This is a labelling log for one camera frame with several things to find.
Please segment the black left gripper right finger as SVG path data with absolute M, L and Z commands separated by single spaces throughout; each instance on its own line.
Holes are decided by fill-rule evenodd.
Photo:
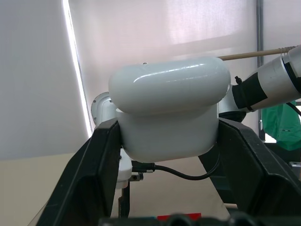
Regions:
M 300 180 L 251 128 L 221 118 L 217 143 L 199 158 L 207 171 L 221 161 L 210 179 L 226 183 L 240 211 L 271 225 L 301 224 Z

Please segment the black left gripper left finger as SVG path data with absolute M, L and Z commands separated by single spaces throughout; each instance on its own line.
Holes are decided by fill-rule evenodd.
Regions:
M 37 225 L 96 226 L 110 217 L 120 149 L 117 120 L 101 123 L 67 163 Z

